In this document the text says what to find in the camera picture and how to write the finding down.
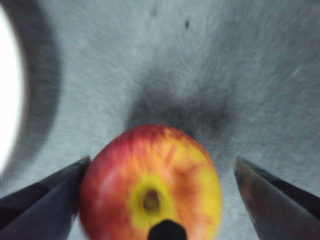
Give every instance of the apple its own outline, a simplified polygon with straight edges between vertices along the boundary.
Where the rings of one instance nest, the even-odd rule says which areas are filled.
[[[206,150],[175,128],[147,124],[114,139],[92,161],[79,193],[79,214],[91,240],[147,240],[173,221],[188,240],[212,240],[223,201]]]

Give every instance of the yellow patch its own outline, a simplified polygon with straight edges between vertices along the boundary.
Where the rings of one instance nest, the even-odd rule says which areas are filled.
[[[143,198],[148,190],[156,190],[159,195],[159,212],[146,212]],[[129,199],[132,210],[132,225],[141,230],[150,230],[156,224],[176,218],[176,207],[166,184],[156,175],[142,175],[140,182],[131,192]]]

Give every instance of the dark spot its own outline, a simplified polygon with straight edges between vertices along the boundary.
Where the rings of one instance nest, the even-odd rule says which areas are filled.
[[[143,208],[147,213],[158,212],[160,208],[159,194],[156,190],[151,189],[146,192],[143,198]]]
[[[156,16],[158,16],[158,12],[157,12],[156,9],[152,9],[151,16],[152,16],[153,18],[155,18]]]
[[[165,220],[151,228],[148,240],[187,240],[185,229],[179,224]]]

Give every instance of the gray floor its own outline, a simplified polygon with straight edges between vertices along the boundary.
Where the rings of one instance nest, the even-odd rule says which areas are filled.
[[[256,240],[242,156],[320,196],[320,2],[3,0],[29,63],[30,108],[7,195],[128,128],[177,127],[221,177],[219,239]],[[77,222],[71,240],[85,239]]]

